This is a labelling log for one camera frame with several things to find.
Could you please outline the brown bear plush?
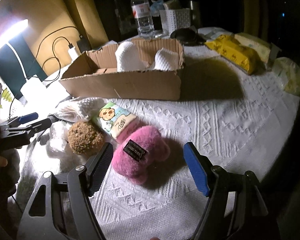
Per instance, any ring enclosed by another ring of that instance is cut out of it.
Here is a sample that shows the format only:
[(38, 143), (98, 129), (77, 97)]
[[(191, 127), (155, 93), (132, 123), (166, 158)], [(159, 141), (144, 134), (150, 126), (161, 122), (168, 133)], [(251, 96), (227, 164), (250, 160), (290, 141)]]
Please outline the brown bear plush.
[(99, 152), (105, 139), (92, 122), (76, 122), (68, 130), (68, 143), (75, 154), (90, 157)]

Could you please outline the cartoon tissue packet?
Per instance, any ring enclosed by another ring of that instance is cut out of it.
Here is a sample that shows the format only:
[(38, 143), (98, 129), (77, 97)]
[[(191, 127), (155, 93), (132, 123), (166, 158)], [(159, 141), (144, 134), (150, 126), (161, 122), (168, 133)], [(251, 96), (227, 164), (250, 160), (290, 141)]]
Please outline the cartoon tissue packet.
[(124, 142), (140, 125), (136, 115), (113, 102), (103, 106), (91, 120), (118, 143)]

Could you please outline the pink plush toy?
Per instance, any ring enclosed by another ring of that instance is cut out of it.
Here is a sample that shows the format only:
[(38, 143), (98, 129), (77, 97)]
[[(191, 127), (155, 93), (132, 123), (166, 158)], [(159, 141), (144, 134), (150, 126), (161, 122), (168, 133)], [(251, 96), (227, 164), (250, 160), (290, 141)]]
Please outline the pink plush toy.
[(142, 126), (117, 147), (111, 166), (131, 183), (142, 185), (148, 178), (147, 168), (153, 162), (165, 161), (170, 152), (156, 127)]

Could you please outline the white waffle towel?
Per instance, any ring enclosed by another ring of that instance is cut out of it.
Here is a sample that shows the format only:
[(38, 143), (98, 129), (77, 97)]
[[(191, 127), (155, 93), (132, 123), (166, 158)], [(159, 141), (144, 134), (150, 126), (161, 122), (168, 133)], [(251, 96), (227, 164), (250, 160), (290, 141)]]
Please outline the white waffle towel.
[(174, 71), (179, 68), (180, 56), (166, 48), (150, 51), (131, 41), (122, 42), (115, 51), (117, 72), (158, 70)]

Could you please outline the white textured tablecloth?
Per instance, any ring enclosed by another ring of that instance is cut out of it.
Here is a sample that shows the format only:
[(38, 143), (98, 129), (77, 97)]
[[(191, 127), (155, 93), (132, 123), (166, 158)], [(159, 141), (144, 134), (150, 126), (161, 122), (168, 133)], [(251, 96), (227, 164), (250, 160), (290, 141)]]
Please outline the white textured tablecloth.
[[(215, 165), (252, 170), (262, 179), (290, 135), (300, 98), (283, 91), (273, 73), (247, 75), (205, 46), (185, 47), (184, 60), (179, 100), (96, 97), (103, 106), (113, 102), (155, 126), (171, 149), (166, 161), (150, 167), (142, 186), (107, 171), (90, 198), (107, 239), (191, 237), (207, 199), (183, 159), (187, 142)], [(69, 95), (60, 82), (48, 94), (58, 102)]]

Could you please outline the white phone charger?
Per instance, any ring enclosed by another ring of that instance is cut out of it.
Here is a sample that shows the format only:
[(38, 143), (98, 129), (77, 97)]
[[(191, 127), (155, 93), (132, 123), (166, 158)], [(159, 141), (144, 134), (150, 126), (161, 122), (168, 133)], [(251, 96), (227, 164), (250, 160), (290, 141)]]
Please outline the white phone charger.
[(69, 43), (68, 47), (69, 47), (68, 54), (69, 54), (69, 56), (71, 58), (71, 61), (73, 62), (73, 61), (75, 61), (79, 57), (79, 54), (76, 51), (76, 48), (75, 48), (75, 46), (73, 46), (73, 44)]

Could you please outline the cardboard box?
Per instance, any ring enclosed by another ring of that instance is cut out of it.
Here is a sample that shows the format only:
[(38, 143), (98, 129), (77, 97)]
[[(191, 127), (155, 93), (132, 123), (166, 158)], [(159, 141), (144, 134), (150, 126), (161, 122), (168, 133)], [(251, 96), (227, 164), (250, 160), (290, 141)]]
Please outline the cardboard box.
[(111, 44), (81, 54), (62, 75), (61, 85), (74, 97), (179, 100), (184, 64), (184, 49), (180, 42), (161, 38), (135, 38), (132, 42), (150, 51), (166, 48), (177, 52), (180, 56), (179, 68), (168, 72), (117, 72), (115, 51), (119, 45)]

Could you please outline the black power adapter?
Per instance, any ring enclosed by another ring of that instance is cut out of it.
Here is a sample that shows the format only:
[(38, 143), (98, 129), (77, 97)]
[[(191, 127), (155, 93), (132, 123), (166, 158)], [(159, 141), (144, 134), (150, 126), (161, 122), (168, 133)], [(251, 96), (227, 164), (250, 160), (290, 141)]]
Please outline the black power adapter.
[(91, 50), (89, 41), (83, 35), (79, 35), (79, 40), (76, 42), (76, 44), (80, 53)]

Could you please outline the yellow wipes pack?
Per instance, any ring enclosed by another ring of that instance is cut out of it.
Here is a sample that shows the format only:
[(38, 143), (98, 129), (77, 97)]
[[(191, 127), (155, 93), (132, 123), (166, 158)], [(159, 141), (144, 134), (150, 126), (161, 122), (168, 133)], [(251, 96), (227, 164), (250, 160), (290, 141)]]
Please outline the yellow wipes pack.
[(257, 52), (253, 48), (242, 45), (232, 35), (222, 34), (213, 41), (206, 41), (205, 45), (241, 68), (248, 75), (257, 70), (259, 61)]

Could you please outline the clear plastic tissue bag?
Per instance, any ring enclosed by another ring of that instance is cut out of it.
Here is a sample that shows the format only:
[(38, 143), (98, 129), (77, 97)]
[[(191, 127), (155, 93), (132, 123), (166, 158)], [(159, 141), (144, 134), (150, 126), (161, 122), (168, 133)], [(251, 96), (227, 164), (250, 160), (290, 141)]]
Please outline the clear plastic tissue bag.
[(279, 57), (274, 61), (272, 72), (283, 91), (300, 96), (300, 67), (294, 61)]

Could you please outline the pale yellow tissue pack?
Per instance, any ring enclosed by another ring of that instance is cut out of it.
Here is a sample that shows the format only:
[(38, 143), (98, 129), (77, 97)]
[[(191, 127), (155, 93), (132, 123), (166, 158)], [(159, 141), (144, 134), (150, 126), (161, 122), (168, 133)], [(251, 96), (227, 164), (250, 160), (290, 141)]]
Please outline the pale yellow tissue pack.
[(266, 41), (246, 33), (235, 34), (235, 39), (242, 45), (254, 49), (262, 62), (267, 63), (269, 60), (271, 48)]

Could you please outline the black round lid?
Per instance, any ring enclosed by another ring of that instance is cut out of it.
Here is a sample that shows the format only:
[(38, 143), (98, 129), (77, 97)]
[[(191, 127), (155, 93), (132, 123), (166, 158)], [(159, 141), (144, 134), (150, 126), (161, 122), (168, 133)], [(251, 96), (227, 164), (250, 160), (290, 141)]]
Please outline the black round lid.
[(171, 33), (170, 38), (178, 40), (183, 46), (200, 46), (206, 40), (190, 28), (180, 28)]

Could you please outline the metal thermos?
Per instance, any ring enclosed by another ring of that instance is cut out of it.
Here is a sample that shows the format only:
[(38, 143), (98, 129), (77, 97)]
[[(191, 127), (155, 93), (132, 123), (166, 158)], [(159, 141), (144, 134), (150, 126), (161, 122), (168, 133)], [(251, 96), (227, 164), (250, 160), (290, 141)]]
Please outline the metal thermos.
[(200, 27), (200, 14), (198, 5), (195, 1), (190, 1), (191, 23), (196, 28)]

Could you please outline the white woven basket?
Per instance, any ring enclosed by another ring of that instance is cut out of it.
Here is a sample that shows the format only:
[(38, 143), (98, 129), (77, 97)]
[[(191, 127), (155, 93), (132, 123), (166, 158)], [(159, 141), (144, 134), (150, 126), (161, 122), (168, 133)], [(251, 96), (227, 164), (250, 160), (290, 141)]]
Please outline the white woven basket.
[(161, 26), (165, 34), (171, 35), (175, 30), (191, 26), (191, 10), (160, 10)]

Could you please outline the clear water bottle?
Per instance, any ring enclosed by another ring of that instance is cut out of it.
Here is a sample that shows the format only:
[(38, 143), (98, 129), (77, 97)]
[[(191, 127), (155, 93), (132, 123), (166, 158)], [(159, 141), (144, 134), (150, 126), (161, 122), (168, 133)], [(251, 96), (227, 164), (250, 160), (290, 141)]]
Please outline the clear water bottle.
[(148, 0), (131, 0), (131, 8), (138, 35), (150, 37), (154, 32), (154, 24), (152, 20), (150, 5)]

